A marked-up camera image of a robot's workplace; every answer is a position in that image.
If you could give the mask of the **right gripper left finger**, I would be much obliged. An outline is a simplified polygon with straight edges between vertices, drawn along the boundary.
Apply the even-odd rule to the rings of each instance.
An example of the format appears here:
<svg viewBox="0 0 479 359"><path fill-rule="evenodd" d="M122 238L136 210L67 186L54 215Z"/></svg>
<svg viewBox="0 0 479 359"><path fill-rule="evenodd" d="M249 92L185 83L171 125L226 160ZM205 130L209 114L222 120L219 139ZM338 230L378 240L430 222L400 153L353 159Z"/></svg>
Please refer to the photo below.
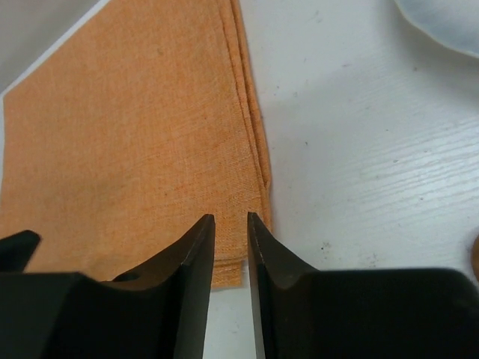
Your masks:
<svg viewBox="0 0 479 359"><path fill-rule="evenodd" d="M213 273L215 221L110 281L25 271L40 237L1 240L3 358L200 358Z"/></svg>

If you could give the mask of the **white paper plate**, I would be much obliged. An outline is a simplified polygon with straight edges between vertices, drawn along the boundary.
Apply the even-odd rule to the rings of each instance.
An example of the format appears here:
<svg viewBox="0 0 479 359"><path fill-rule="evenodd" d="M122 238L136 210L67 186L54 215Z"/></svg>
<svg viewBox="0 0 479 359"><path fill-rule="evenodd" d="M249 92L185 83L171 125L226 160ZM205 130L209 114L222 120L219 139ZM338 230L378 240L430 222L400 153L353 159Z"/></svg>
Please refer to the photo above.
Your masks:
<svg viewBox="0 0 479 359"><path fill-rule="evenodd" d="M478 57L478 0L395 0L403 17L447 49Z"/></svg>

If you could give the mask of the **orange cloth napkin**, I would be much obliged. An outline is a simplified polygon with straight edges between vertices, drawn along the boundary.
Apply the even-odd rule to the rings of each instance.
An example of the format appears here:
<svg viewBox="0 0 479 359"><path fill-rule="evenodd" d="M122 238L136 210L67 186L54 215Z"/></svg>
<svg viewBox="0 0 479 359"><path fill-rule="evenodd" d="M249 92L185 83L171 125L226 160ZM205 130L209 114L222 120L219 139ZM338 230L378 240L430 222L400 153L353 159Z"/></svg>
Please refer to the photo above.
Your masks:
<svg viewBox="0 0 479 359"><path fill-rule="evenodd" d="M242 284L246 215L271 221L238 1L110 1L4 97L1 234L29 272L110 280L216 222L215 288Z"/></svg>

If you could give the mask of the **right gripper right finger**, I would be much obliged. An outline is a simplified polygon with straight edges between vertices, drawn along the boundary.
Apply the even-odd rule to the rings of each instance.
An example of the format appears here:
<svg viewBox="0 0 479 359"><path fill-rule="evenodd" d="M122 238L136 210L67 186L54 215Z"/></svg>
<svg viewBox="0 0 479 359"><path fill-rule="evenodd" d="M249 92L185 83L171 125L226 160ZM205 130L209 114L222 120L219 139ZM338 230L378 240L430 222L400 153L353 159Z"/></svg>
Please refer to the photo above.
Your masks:
<svg viewBox="0 0 479 359"><path fill-rule="evenodd" d="M247 219L259 358L476 358L478 290L453 269L321 271Z"/></svg>

